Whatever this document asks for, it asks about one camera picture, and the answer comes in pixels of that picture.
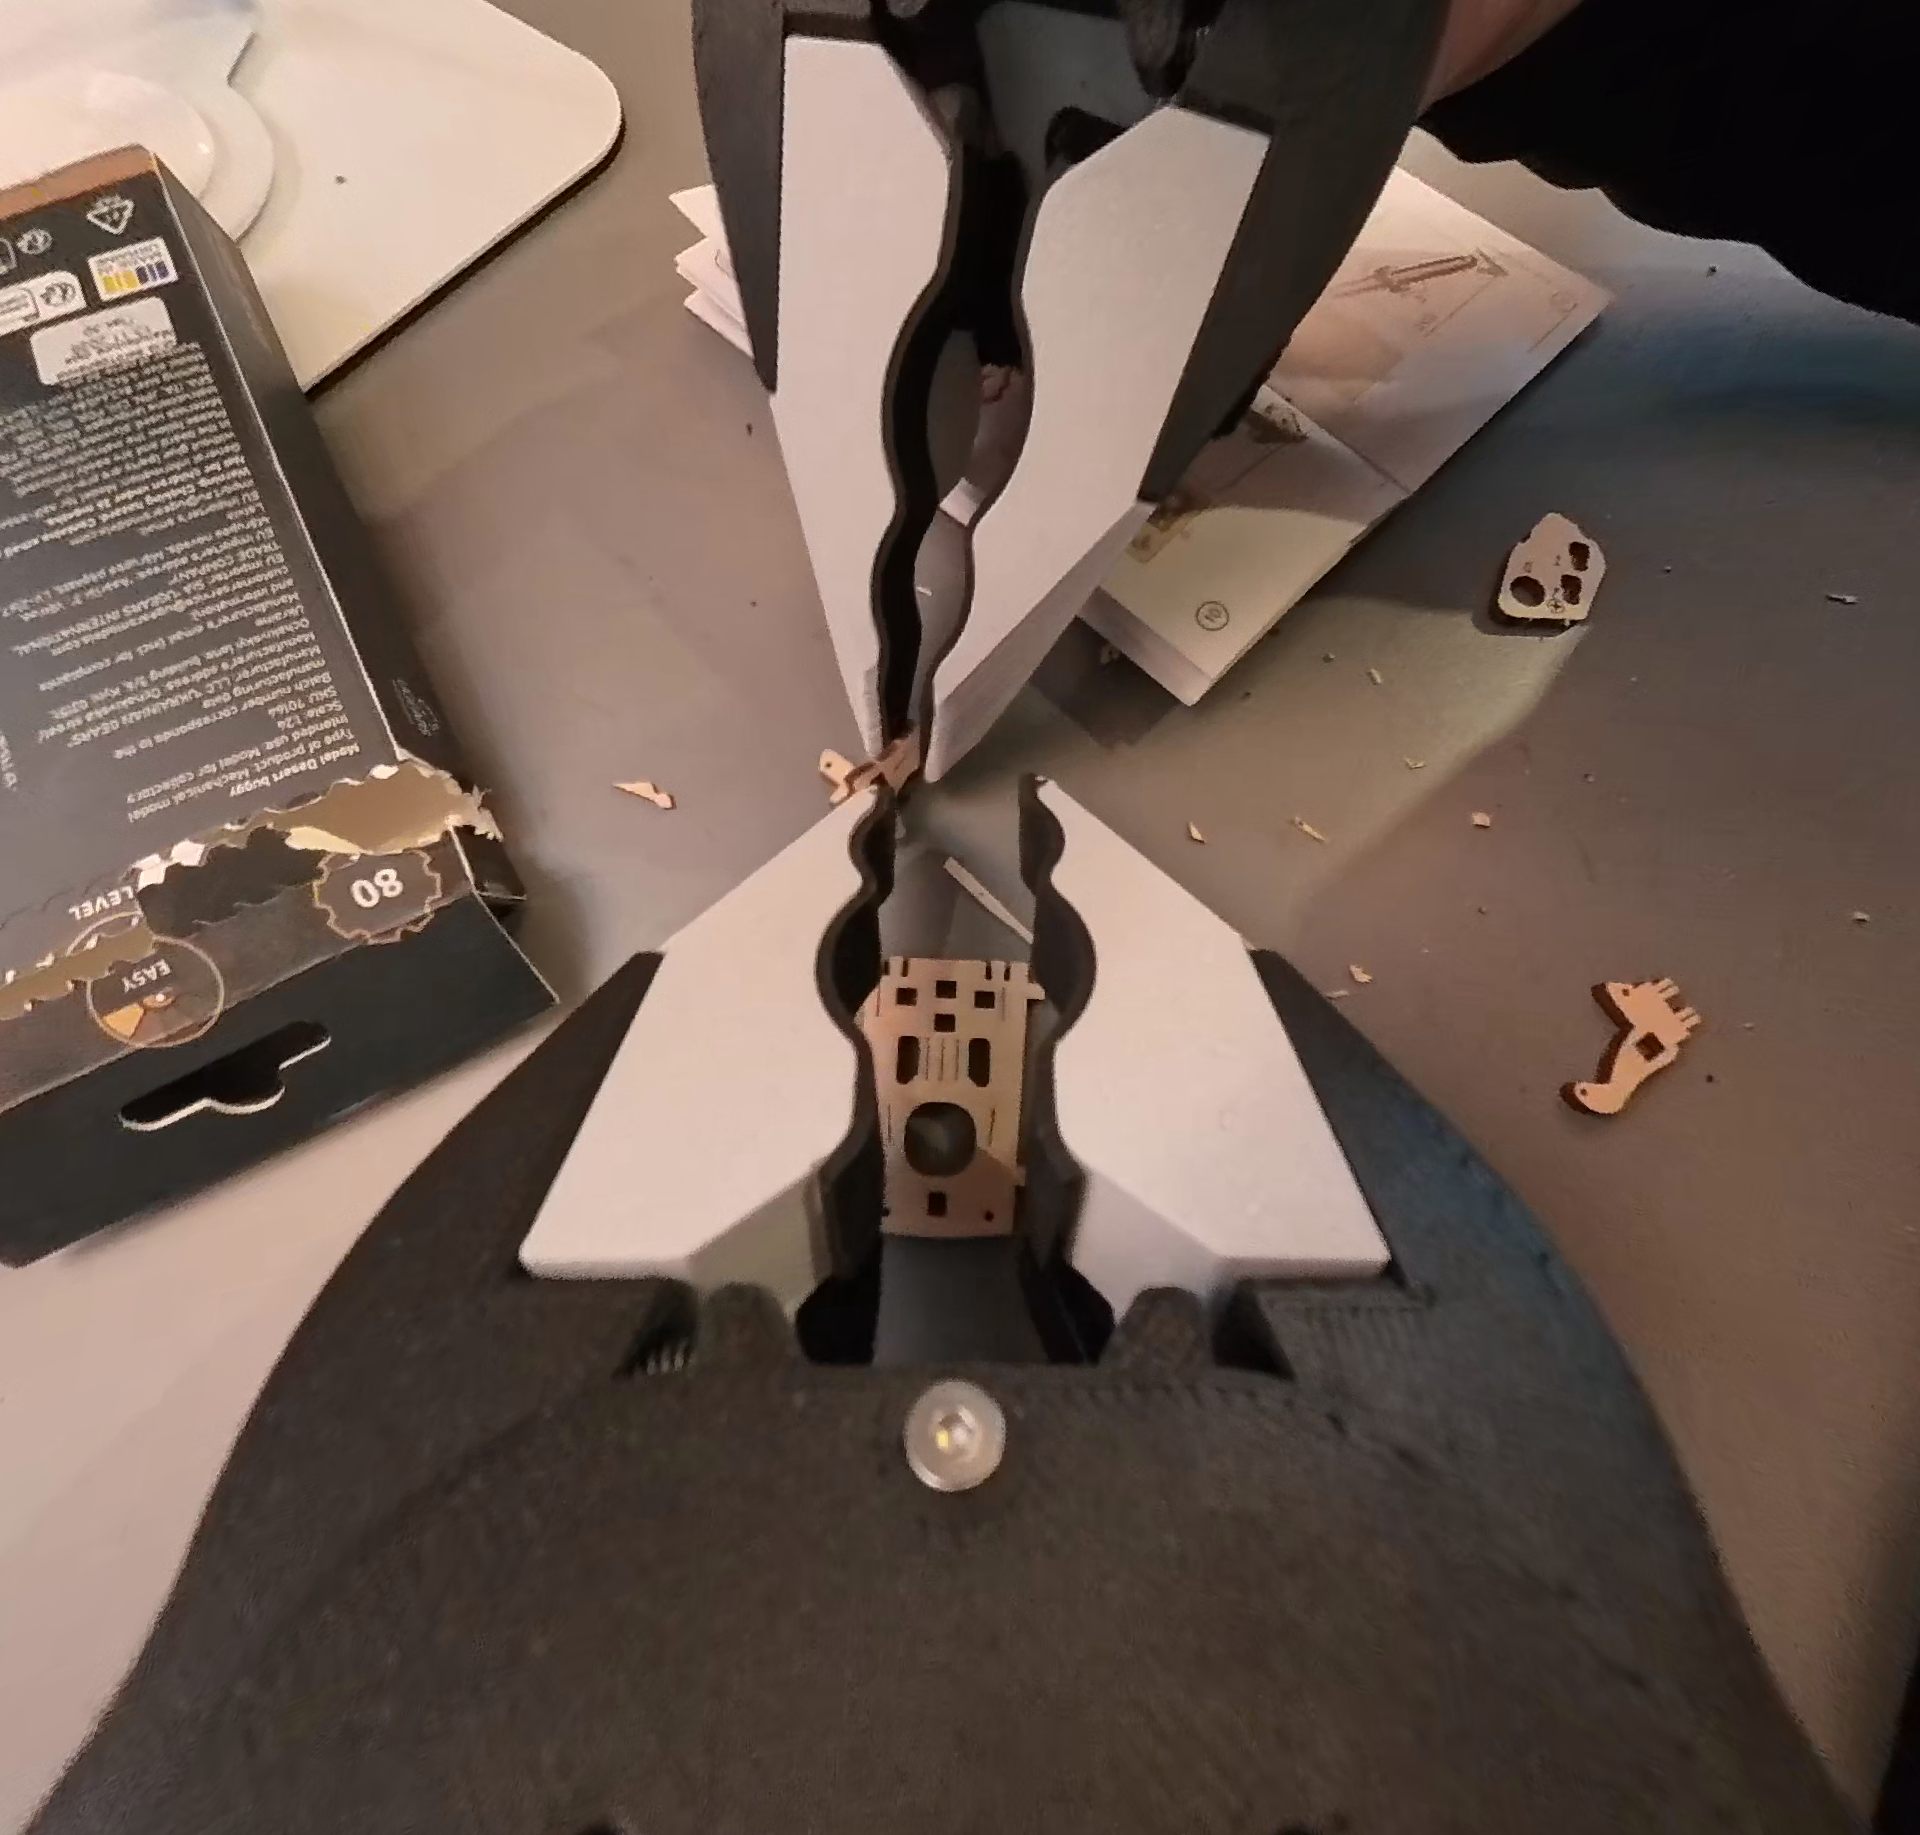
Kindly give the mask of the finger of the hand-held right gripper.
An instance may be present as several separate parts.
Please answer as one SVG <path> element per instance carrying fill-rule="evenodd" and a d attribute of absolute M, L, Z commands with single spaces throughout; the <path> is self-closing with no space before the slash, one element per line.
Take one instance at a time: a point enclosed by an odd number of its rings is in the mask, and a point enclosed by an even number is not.
<path fill-rule="evenodd" d="M 782 55 L 782 467 L 864 752 L 916 726 L 917 567 L 943 491 L 961 143 L 885 49 Z"/>
<path fill-rule="evenodd" d="M 932 674 L 924 778 L 986 736 L 1143 521 L 1176 327 L 1139 313 L 1183 235 L 1183 119 L 1157 111 L 1046 185 L 1015 285 L 1028 423 L 968 533 L 968 613 Z"/>

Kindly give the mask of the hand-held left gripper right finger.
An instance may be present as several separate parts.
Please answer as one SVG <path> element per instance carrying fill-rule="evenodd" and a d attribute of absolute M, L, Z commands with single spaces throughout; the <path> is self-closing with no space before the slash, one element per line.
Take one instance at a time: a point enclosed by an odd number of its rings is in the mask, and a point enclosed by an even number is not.
<path fill-rule="evenodd" d="M 1368 1282 L 1389 1246 L 1256 950 L 1058 782 L 1020 784 L 1035 1052 L 1028 1230 L 1120 1322 L 1154 1292 Z"/>

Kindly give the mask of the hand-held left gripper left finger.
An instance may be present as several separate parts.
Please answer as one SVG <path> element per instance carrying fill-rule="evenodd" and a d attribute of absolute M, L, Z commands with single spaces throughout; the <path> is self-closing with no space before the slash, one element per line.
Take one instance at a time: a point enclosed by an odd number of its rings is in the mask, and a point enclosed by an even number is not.
<path fill-rule="evenodd" d="M 854 794 L 661 944 L 522 1272 L 752 1286 L 807 1358 L 873 1358 L 884 1146 L 856 1016 L 881 974 L 895 806 Z"/>

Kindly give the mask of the wooden plate with cutouts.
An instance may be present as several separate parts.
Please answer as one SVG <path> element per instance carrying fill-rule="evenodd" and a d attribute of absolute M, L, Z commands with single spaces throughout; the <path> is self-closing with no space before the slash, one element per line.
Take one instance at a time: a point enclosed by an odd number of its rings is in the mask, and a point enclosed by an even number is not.
<path fill-rule="evenodd" d="M 986 1240 L 1014 1230 L 1024 1190 L 1030 1012 L 1022 962 L 887 958 L 858 1024 L 875 1072 L 880 1230 Z"/>

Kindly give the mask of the small wooden cross-shaped part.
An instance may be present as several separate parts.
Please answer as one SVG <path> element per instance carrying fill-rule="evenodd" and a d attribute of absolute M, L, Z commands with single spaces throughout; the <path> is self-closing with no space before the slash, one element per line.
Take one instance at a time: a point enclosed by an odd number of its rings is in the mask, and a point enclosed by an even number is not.
<path fill-rule="evenodd" d="M 864 792 L 887 790 L 900 794 L 920 774 L 922 734 L 917 730 L 895 738 L 875 756 L 858 764 L 832 748 L 824 748 L 817 756 L 817 776 L 827 788 L 832 808 L 839 808 Z"/>

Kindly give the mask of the person's right forearm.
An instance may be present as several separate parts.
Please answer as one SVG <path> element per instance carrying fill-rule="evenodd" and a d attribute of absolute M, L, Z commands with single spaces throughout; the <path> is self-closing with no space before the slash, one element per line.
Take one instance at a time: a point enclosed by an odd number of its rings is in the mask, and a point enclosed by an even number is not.
<path fill-rule="evenodd" d="M 1915 0 L 1580 0 L 1421 129 L 1915 323 L 1915 117 Z"/>

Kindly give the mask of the wooden hook-shaped model part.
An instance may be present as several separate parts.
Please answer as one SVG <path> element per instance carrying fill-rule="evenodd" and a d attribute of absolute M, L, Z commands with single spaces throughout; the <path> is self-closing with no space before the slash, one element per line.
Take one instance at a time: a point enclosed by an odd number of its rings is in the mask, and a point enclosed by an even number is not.
<path fill-rule="evenodd" d="M 1592 998 L 1612 1020 L 1613 1040 L 1596 1066 L 1596 1080 L 1567 1082 L 1560 1096 L 1572 1110 L 1608 1120 L 1676 1064 L 1704 1018 L 1672 980 L 1602 982 L 1592 986 Z"/>

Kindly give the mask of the paper instruction booklet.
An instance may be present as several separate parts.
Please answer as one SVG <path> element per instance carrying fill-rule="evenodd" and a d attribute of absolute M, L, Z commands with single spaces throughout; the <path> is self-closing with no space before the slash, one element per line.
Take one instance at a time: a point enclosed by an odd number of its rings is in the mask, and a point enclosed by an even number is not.
<path fill-rule="evenodd" d="M 1396 169 L 1254 407 L 1078 621 L 1197 704 L 1610 303 Z"/>

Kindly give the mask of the scattered wood chips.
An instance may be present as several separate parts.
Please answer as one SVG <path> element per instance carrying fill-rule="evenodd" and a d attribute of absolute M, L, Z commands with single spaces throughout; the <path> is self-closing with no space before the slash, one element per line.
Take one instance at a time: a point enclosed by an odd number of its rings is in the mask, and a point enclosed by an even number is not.
<path fill-rule="evenodd" d="M 1704 988 L 1719 944 L 1760 962 L 1760 920 L 1844 928 L 1851 728 L 1756 629 L 1661 611 L 1550 635 L 1314 593 L 1183 728 L 1211 892 L 1331 988 L 1407 990 L 1428 952 L 1499 1000 Z"/>

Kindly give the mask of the thin wooden sliver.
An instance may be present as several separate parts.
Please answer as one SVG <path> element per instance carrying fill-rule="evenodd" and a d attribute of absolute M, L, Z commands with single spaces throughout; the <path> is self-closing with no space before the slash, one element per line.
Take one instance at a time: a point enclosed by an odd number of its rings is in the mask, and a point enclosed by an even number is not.
<path fill-rule="evenodd" d="M 947 880 L 965 894 L 971 906 L 991 918 L 1004 932 L 1020 938 L 1026 948 L 1035 944 L 1034 930 L 956 856 L 947 856 L 942 868 Z"/>

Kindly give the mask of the white flat stand base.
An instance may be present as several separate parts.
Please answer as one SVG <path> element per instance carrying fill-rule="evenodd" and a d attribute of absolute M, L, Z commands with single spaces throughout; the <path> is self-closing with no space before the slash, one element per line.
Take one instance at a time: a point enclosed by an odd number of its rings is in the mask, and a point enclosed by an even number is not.
<path fill-rule="evenodd" d="M 484 0 L 2 0 L 3 185 L 141 147 L 313 393 L 611 159 L 585 59 Z"/>

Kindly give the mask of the rounded wooden part with holes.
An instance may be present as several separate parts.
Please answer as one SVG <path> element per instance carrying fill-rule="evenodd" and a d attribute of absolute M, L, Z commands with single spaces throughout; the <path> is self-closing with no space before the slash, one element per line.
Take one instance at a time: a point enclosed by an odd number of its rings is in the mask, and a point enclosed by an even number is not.
<path fill-rule="evenodd" d="M 1584 627 L 1608 575 L 1603 557 L 1567 517 L 1546 515 L 1503 561 L 1494 619 L 1505 627 L 1555 633 Z"/>

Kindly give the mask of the torn black cardboard box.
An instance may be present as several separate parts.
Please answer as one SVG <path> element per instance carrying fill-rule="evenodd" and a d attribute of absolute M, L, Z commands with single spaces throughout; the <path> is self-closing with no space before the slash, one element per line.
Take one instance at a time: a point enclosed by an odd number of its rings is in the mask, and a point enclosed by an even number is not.
<path fill-rule="evenodd" d="M 3 191 L 2 1256 L 537 1020 L 524 900 L 236 245 L 126 147 Z"/>

